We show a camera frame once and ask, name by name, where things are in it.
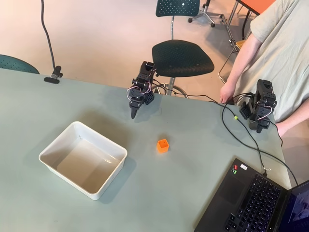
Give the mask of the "person's left hand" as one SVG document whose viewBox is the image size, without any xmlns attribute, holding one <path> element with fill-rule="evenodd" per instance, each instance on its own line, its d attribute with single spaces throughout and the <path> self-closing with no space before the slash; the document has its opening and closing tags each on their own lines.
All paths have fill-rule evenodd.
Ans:
<svg viewBox="0 0 309 232">
<path fill-rule="evenodd" d="M 277 123 L 276 125 L 278 129 L 278 134 L 280 137 L 282 137 L 289 129 L 285 122 L 280 122 L 280 123 Z"/>
</svg>

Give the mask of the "person's right hand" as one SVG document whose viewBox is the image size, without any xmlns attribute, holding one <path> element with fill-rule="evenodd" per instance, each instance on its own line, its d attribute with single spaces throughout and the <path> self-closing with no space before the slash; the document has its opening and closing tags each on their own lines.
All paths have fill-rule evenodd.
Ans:
<svg viewBox="0 0 309 232">
<path fill-rule="evenodd" d="M 220 102 L 227 103 L 230 101 L 235 93 L 235 85 L 225 83 L 225 85 L 220 90 Z"/>
</svg>

